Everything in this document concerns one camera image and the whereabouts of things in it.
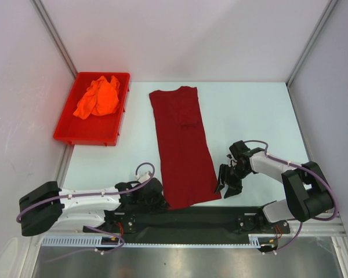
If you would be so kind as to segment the dark red t shirt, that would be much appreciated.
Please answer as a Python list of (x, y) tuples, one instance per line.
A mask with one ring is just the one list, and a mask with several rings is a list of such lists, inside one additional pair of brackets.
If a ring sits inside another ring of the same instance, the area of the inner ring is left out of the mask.
[(172, 210), (221, 198), (206, 143), (198, 90), (182, 86), (149, 94), (161, 162), (164, 198)]

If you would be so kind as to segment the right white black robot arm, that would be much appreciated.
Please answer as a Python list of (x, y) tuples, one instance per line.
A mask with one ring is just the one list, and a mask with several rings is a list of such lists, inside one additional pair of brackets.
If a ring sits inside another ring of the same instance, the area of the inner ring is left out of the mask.
[(247, 147), (248, 142), (240, 140), (229, 147), (230, 161), (219, 167), (215, 193), (227, 186), (224, 198), (240, 194), (242, 181), (249, 174), (264, 174), (280, 182), (285, 199), (262, 207), (262, 214), (256, 217), (260, 231), (270, 232), (279, 221), (330, 221), (337, 216), (336, 198), (317, 163), (297, 164), (271, 155), (264, 141), (256, 140), (264, 148), (254, 149)]

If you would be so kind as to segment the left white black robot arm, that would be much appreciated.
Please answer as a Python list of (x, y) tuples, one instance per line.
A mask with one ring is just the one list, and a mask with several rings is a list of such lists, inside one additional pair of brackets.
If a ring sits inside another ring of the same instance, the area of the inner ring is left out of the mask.
[(98, 191), (60, 188), (56, 181), (49, 181), (20, 198), (17, 222), (24, 237), (85, 226), (109, 232), (116, 225), (115, 213), (167, 211), (170, 205), (162, 191), (156, 178), (119, 182)]

